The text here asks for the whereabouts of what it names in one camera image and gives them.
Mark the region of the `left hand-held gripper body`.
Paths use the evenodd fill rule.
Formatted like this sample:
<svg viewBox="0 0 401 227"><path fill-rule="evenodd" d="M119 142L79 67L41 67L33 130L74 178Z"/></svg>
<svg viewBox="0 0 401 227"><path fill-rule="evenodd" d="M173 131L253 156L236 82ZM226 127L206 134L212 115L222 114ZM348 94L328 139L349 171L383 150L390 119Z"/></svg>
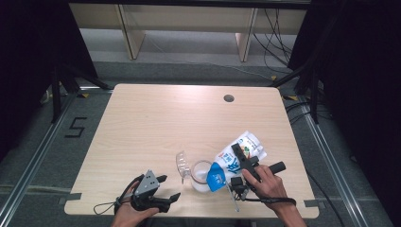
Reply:
<svg viewBox="0 0 401 227"><path fill-rule="evenodd" d="M167 213L170 204L167 199L156 198L154 194L160 187L157 177L152 170L140 177L140 182L134 187L131 195L131 206L137 211L144 211L152 207L157 207L160 213Z"/></svg>

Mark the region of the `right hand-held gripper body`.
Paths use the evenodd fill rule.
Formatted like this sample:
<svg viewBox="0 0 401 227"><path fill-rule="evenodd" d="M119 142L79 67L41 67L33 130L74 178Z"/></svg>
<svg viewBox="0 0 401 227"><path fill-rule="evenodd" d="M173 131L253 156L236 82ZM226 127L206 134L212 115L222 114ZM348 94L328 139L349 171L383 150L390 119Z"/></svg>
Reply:
<svg viewBox="0 0 401 227"><path fill-rule="evenodd" d="M251 172L251 174L259 180L259 176L255 172L255 168L259 166L258 158L253 157L248 159L246 163L240 163L240 167L242 169L247 169ZM269 198L261 198L261 199L250 199L247 197L250 191L256 192L255 188L251 186L251 184L244 177L233 177L231 182L228 184L228 190L230 192L230 196L235 205L235 209L239 210L237 202L238 201L260 201L264 203L274 203L279 201L279 199L269 199Z"/></svg>

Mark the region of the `clear glass jar lid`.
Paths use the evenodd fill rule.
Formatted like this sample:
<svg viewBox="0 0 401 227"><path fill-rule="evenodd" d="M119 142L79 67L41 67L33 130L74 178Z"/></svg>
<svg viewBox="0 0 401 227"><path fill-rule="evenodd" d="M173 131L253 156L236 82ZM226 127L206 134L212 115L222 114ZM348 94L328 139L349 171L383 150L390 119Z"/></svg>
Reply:
<svg viewBox="0 0 401 227"><path fill-rule="evenodd" d="M184 151L181 151L176 155L176 167L181 176L182 182L191 178L191 167L186 160Z"/></svg>

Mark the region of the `clear glass jar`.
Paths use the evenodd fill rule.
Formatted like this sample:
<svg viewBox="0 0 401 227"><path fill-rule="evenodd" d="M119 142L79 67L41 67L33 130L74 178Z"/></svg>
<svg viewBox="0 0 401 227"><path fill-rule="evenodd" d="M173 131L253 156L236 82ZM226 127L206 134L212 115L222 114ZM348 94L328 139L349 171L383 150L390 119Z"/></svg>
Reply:
<svg viewBox="0 0 401 227"><path fill-rule="evenodd" d="M211 165L210 161L200 160L191 166L191 184L196 191L201 193L210 191L207 183L207 175Z"/></svg>

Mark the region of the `white salt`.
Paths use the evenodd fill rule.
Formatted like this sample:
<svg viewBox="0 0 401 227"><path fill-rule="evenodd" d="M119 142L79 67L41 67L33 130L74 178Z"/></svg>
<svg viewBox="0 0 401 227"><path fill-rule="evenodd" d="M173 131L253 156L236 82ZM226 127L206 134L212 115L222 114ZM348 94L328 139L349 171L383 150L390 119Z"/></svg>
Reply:
<svg viewBox="0 0 401 227"><path fill-rule="evenodd" d="M195 169L192 174L192 186L195 190L205 193L210 190L207 183L208 170L205 168Z"/></svg>

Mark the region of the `person's right hand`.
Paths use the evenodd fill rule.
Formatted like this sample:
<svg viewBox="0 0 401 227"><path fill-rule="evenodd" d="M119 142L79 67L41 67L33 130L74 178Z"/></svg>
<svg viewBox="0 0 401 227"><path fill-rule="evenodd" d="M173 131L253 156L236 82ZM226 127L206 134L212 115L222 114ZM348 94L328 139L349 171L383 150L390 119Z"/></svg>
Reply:
<svg viewBox="0 0 401 227"><path fill-rule="evenodd" d="M273 175L268 166L257 166L255 172L259 176L259 180L247 169L242 170L242 175L255 188L255 194L258 197L285 198L287 196L282 179Z"/></svg>

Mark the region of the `person's left hand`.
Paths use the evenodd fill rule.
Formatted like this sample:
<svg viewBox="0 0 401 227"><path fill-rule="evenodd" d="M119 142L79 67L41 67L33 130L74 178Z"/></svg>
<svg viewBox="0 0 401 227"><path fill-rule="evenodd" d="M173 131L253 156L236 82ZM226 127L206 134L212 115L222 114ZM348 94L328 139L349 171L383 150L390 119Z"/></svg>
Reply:
<svg viewBox="0 0 401 227"><path fill-rule="evenodd" d="M150 218L159 212L157 207L152 207L144 211L135 210L131 204L124 203L114 215L111 227L136 227L146 218Z"/></svg>

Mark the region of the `grey tape strip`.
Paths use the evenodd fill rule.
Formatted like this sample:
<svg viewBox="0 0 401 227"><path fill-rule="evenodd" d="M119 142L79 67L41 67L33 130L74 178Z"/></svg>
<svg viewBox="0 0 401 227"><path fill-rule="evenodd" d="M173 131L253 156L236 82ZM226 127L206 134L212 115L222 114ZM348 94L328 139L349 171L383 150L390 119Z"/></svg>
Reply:
<svg viewBox="0 0 401 227"><path fill-rule="evenodd" d="M318 207L320 209L325 209L326 206L323 201L318 200L306 200L304 201L305 207Z"/></svg>
<svg viewBox="0 0 401 227"><path fill-rule="evenodd" d="M68 195L65 195L64 197L59 198L58 204L65 205L68 201L77 201L80 198L81 198L80 193L68 194Z"/></svg>

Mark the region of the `black metal stand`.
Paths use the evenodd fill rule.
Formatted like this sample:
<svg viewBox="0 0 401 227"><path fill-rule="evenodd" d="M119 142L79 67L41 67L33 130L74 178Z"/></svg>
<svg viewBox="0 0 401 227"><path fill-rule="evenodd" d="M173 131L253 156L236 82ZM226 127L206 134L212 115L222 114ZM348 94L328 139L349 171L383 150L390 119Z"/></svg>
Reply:
<svg viewBox="0 0 401 227"><path fill-rule="evenodd" d="M76 78L81 78L103 90L112 90L113 86L102 82L96 74L90 75L77 67L60 63L57 64L51 76L51 89L53 95L53 118L52 122L55 123L61 117L61 89L60 85L64 87L68 94L76 94L80 91L80 87Z"/></svg>
<svg viewBox="0 0 401 227"><path fill-rule="evenodd" d="M275 80L270 87L278 88L279 86L289 82L292 79L298 78L298 81L294 87L294 92L297 95L305 95L309 92L309 110L311 111L311 117L316 124L319 123L317 106L318 106L318 84L319 77L314 66L310 63L305 63L301 67L297 68L293 72L284 76L281 79Z"/></svg>

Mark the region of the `grey floor strip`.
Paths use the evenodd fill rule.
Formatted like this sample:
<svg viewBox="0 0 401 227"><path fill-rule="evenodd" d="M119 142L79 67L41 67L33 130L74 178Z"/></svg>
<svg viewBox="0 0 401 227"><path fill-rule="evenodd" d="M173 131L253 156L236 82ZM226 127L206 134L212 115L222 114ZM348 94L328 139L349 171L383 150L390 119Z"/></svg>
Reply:
<svg viewBox="0 0 401 227"><path fill-rule="evenodd" d="M15 186L12 184L0 184L0 191L10 192ZM71 188L56 187L56 186L43 186L43 185L29 185L26 188L27 192L37 193L70 193Z"/></svg>

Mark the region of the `black curtain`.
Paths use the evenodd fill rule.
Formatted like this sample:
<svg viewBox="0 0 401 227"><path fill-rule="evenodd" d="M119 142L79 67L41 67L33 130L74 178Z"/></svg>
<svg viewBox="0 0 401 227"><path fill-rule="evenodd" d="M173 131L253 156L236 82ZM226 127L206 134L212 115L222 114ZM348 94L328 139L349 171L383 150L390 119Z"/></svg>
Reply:
<svg viewBox="0 0 401 227"><path fill-rule="evenodd" d="M0 0L0 161L18 144L55 69L97 76L68 0Z"/></svg>
<svg viewBox="0 0 401 227"><path fill-rule="evenodd" d="M341 8L319 77L345 141L401 227L401 0L311 0L289 66L305 63Z"/></svg>

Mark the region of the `light wooden desk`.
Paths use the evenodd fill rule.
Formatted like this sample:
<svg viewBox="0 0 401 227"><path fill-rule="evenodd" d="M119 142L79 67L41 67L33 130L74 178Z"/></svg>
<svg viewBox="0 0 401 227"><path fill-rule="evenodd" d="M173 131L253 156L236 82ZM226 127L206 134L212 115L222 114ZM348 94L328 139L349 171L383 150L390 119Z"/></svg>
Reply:
<svg viewBox="0 0 401 227"><path fill-rule="evenodd" d="M109 3L71 3L80 28L119 29L128 56L135 60L148 30L204 31L235 34L239 59L248 58L254 33L296 35L304 9L151 6Z"/></svg>

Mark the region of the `aluminium floor rail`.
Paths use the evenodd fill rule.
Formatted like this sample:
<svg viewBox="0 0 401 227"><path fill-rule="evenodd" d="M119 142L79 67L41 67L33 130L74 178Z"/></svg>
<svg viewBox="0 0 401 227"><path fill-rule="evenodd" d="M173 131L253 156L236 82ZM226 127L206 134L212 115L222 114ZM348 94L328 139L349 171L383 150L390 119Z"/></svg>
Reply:
<svg viewBox="0 0 401 227"><path fill-rule="evenodd" d="M328 168L328 171L330 172L334 185L339 191L341 200L344 203L344 206L347 209L354 226L369 227L368 221L361 210L360 204L357 201L350 184L346 181L342 171L340 170L340 166L336 161L331 148L327 144L319 124L316 123L312 117L312 108L304 106L302 111L305 114L307 125L310 128L311 133L319 147L320 153L323 156L324 162Z"/></svg>
<svg viewBox="0 0 401 227"><path fill-rule="evenodd" d="M12 217L14 216L18 206L20 205L30 183L39 170L40 165L44 160L44 157L46 156L54 139L56 138L57 133L61 128L61 124L65 118L65 115L69 107L73 103L75 97L75 94L66 95L66 98L61 105L60 115L49 126L43 140L36 148L33 156L29 160L22 176L9 192L5 203L0 208L0 227L8 227L9 222L12 220Z"/></svg>

